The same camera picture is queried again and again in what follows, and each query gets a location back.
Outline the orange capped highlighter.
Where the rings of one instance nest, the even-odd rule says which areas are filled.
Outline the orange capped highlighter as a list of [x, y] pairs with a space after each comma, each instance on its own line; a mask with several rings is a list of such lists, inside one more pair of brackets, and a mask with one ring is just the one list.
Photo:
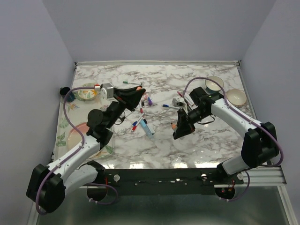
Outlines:
[[174, 132], [177, 130], [177, 125], [175, 123], [171, 122], [171, 127], [172, 127]]

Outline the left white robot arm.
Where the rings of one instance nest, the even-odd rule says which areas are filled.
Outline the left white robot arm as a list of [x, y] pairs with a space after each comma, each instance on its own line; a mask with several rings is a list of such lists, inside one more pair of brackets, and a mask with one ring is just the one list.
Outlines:
[[100, 164], [92, 161], [86, 165], [83, 163], [109, 143], [113, 136], [111, 127], [126, 109], [135, 111], [146, 92], [142, 86], [118, 89], [105, 83], [70, 89], [65, 97], [77, 90], [101, 92], [111, 103], [105, 111], [93, 109], [88, 113], [89, 130], [86, 134], [80, 133], [81, 141], [74, 148], [48, 165], [38, 164], [33, 169], [26, 196], [35, 203], [40, 215], [57, 210], [73, 189], [103, 182], [104, 174]]

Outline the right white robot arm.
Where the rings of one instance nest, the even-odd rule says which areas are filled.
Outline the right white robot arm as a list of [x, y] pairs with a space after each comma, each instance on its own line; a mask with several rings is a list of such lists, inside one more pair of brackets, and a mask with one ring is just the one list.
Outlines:
[[212, 115], [231, 126], [243, 138], [240, 154], [217, 165], [214, 176], [218, 182], [225, 184], [233, 178], [233, 174], [256, 168], [279, 154], [272, 123], [261, 123], [236, 107], [229, 107], [220, 93], [208, 94], [199, 87], [192, 90], [190, 97], [196, 108], [189, 112], [183, 109], [177, 111], [178, 119], [173, 129], [175, 140], [193, 133], [194, 124]]

